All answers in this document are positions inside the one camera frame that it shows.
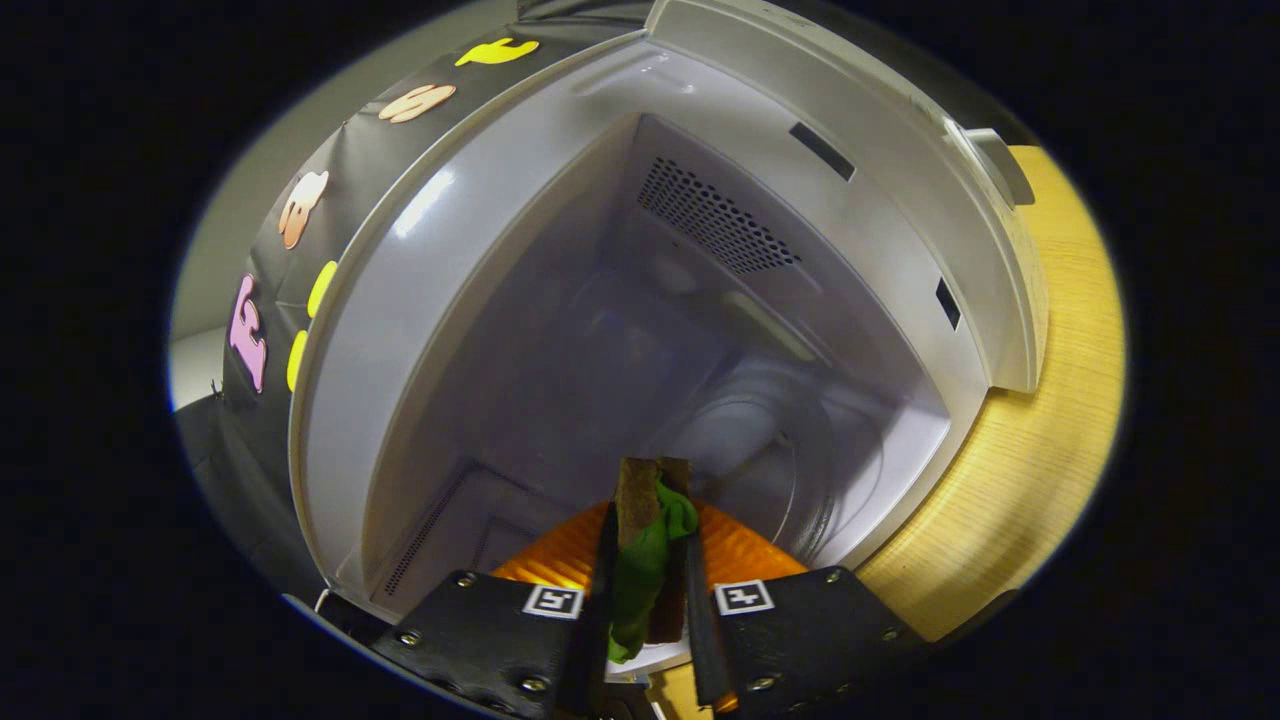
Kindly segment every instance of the wooden surface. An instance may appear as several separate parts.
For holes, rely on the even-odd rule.
[[[1043,150],[1012,152],[1036,192],[1019,213],[1048,284],[1039,388],[992,389],[933,492],[856,570],[928,641],[1020,587],[1062,542],[1101,478],[1124,396],[1124,319],[1098,229]],[[691,665],[652,682],[668,719],[710,717]]]

